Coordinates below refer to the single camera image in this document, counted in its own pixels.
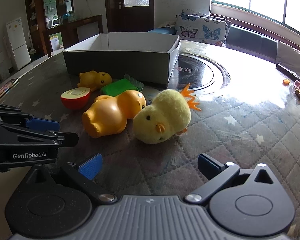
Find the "white cardboard box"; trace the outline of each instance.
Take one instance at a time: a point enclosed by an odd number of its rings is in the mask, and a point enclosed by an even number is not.
[[[167,85],[178,60],[181,37],[161,33],[100,33],[63,51],[73,75],[95,70],[112,78],[128,74],[141,82]]]

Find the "apple slice toy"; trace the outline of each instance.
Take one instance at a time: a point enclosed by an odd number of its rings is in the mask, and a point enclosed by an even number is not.
[[[62,104],[71,110],[83,108],[90,98],[90,88],[74,88],[68,90],[60,96]]]

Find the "remote control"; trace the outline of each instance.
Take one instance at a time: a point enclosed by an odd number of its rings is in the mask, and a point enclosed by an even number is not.
[[[298,76],[296,73],[294,73],[290,69],[282,66],[281,64],[277,64],[276,67],[281,73],[285,74],[288,78],[291,78],[293,80],[293,82],[295,82],[296,80],[300,81],[300,76]]]

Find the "orange plastic toy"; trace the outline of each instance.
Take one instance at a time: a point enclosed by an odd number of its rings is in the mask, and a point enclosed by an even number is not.
[[[139,91],[127,90],[116,97],[101,95],[83,113],[82,123],[93,138],[121,133],[127,119],[133,119],[145,106],[146,99]]]
[[[105,72],[96,72],[91,70],[89,72],[80,73],[80,83],[78,87],[90,88],[91,92],[100,89],[112,82],[111,76]]]

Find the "orange felt crest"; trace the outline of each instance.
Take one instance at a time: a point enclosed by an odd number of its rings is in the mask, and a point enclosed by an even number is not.
[[[187,101],[189,108],[201,111],[200,108],[196,107],[200,103],[194,102],[195,96],[191,95],[192,93],[194,93],[194,90],[188,90],[189,87],[190,84],[187,84],[186,87],[180,92],[180,94],[183,95],[185,98],[191,98],[189,101]]]

